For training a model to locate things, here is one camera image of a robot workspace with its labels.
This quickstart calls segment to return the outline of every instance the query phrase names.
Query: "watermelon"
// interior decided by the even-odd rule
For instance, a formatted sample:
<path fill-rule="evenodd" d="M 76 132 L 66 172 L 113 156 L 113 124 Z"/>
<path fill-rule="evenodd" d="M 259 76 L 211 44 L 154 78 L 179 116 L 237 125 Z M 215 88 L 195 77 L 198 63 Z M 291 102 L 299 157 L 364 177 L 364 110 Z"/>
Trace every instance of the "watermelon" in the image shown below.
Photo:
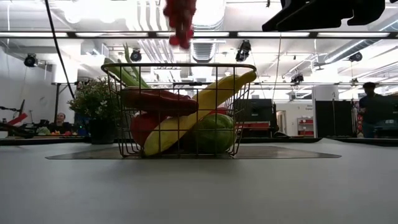
<path fill-rule="evenodd" d="M 234 121 L 224 114 L 205 116 L 182 138 L 184 150 L 200 154 L 225 153 L 235 140 Z"/>

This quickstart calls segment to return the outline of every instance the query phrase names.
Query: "potted plant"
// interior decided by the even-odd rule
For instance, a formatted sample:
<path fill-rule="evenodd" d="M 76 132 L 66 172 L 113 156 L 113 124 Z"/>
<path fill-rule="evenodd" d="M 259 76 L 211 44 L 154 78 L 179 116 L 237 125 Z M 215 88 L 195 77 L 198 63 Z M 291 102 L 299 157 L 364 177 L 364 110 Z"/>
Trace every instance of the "potted plant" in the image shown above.
<path fill-rule="evenodd" d="M 92 144 L 113 143 L 119 106 L 116 96 L 109 93 L 107 79 L 98 78 L 80 85 L 76 98 L 68 104 L 74 112 L 90 118 Z"/>

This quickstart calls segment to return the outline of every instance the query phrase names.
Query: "flower pot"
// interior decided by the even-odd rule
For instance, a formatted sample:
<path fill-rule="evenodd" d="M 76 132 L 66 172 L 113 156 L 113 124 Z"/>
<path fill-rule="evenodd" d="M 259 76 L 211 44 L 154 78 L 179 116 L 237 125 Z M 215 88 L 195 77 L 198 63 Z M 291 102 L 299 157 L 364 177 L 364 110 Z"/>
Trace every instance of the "flower pot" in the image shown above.
<path fill-rule="evenodd" d="M 90 120 L 92 144 L 112 144 L 115 137 L 115 125 L 108 120 Z"/>

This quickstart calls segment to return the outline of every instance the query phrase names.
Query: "fruit basket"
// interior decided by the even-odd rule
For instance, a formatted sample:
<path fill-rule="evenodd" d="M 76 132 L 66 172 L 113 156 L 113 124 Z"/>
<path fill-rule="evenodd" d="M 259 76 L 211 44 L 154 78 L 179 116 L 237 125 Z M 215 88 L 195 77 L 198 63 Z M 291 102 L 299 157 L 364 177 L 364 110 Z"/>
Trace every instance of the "fruit basket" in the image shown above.
<path fill-rule="evenodd" d="M 194 67 L 209 68 L 206 71 L 212 70 L 215 81 L 150 86 L 141 77 L 154 70 Z M 101 69 L 108 75 L 112 99 L 118 102 L 115 122 L 123 157 L 233 156 L 238 152 L 245 99 L 257 78 L 254 66 L 106 63 Z"/>

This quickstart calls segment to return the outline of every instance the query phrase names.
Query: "wire basket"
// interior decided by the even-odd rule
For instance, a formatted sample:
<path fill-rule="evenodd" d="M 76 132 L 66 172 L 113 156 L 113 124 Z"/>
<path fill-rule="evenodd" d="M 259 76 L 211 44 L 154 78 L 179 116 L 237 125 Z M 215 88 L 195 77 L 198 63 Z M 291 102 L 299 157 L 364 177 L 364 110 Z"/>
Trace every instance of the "wire basket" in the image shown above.
<path fill-rule="evenodd" d="M 131 88 L 126 86 L 125 77 L 121 74 L 132 67 L 140 77 L 146 71 L 153 73 L 157 69 L 167 72 L 207 67 L 215 73 L 216 81 L 154 83 L 149 90 L 142 88 L 141 79 L 138 78 L 139 87 Z M 255 72 L 254 66 L 222 63 L 107 63 L 101 69 L 108 75 L 111 98 L 118 102 L 119 112 L 115 122 L 119 151 L 123 157 L 231 157 L 238 153 L 250 82 L 240 87 L 237 73 Z M 219 71 L 226 76 L 218 77 Z M 221 88 L 226 86 L 223 83 L 227 79 L 232 82 L 229 85 L 231 88 Z M 169 92 L 174 93 L 173 101 L 163 97 Z M 183 93 L 193 94 L 192 99 Z M 130 102 L 140 102 L 140 110 Z M 214 121 L 214 124 L 210 122 L 211 128 L 207 128 L 204 118 Z"/>

